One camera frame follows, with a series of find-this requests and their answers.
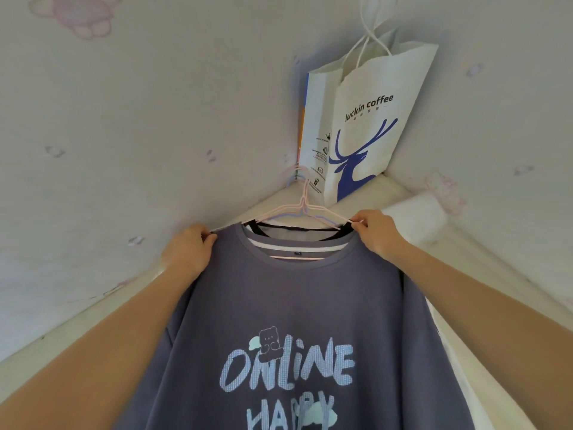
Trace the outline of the person's right hand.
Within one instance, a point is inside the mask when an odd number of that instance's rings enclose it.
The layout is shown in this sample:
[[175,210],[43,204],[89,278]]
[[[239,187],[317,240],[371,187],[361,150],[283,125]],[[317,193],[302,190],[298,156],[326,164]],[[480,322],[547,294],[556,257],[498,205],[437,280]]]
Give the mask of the person's right hand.
[[358,233],[362,243],[371,251],[395,265],[401,263],[401,255],[407,241],[398,232],[394,220],[380,210],[361,210],[351,219],[368,223],[365,233]]

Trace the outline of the person's left hand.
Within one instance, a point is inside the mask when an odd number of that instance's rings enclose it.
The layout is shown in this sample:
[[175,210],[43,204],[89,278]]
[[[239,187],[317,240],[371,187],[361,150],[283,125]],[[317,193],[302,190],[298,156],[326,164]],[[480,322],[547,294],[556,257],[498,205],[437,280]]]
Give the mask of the person's left hand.
[[203,224],[194,224],[176,234],[161,254],[164,273],[190,284],[205,270],[214,245],[203,245],[201,233],[211,232]]

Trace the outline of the purple-grey printed t-shirt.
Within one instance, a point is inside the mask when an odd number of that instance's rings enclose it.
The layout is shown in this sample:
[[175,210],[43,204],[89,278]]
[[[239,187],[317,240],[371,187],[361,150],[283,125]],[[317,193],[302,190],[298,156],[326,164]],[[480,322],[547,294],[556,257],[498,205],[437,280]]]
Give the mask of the purple-grey printed t-shirt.
[[475,430],[425,296],[352,232],[217,232],[113,430]]

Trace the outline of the person's right forearm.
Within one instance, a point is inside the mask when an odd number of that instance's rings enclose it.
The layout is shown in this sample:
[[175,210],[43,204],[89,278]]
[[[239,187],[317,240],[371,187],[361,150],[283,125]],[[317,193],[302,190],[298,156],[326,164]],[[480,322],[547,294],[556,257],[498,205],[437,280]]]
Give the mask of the person's right forearm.
[[538,430],[573,430],[573,332],[423,250],[383,257],[423,292]]

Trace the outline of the person's left forearm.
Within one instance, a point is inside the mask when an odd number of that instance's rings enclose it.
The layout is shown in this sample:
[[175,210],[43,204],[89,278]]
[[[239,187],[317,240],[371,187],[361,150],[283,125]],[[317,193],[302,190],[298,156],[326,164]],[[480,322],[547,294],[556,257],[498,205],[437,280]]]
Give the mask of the person's left forearm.
[[0,430],[111,430],[203,270],[168,266],[0,404]]

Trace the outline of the black garment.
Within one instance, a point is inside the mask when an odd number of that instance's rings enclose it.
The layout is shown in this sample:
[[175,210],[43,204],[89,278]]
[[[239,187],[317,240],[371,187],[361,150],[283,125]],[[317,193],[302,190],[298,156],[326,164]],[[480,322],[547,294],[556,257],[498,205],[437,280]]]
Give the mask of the black garment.
[[354,230],[350,224],[336,228],[300,228],[296,226],[276,225],[254,220],[243,224],[244,228],[261,237],[284,239],[289,241],[332,241],[345,238]]

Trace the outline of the white rolled cloth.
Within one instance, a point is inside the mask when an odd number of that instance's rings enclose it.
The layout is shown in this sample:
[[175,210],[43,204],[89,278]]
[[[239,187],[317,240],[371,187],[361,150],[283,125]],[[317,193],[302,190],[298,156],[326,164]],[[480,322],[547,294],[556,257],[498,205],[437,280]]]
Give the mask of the white rolled cloth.
[[447,212],[430,191],[394,203],[381,212],[390,216],[399,234],[415,246],[434,243],[448,223]]

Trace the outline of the grey white-trimmed garment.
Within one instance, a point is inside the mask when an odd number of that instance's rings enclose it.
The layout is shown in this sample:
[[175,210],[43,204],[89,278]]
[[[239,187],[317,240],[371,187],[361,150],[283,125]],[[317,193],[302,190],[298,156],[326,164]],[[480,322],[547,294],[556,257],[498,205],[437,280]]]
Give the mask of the grey white-trimmed garment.
[[295,230],[268,226],[243,225],[247,238],[256,248],[274,257],[322,259],[340,252],[352,240],[352,233]]

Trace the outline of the white paper bag blue deer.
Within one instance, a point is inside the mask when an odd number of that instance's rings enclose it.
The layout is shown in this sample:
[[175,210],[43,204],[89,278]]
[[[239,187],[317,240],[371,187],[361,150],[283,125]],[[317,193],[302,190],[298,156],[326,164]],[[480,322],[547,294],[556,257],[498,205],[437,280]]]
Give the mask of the white paper bag blue deer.
[[330,207],[383,173],[405,129],[438,45],[399,42],[384,0],[361,0],[363,36],[306,75],[298,165],[312,197]]

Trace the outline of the cream wooden frame rail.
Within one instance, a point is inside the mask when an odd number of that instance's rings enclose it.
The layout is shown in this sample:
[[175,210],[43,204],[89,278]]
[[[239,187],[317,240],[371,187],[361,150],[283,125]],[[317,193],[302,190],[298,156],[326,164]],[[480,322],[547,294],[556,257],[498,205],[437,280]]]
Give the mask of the cream wooden frame rail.
[[[332,210],[349,218],[359,210],[382,210],[414,195],[415,193],[391,178],[379,175],[341,202],[334,204]],[[573,332],[573,312],[451,221],[433,239],[419,244],[419,247]]]

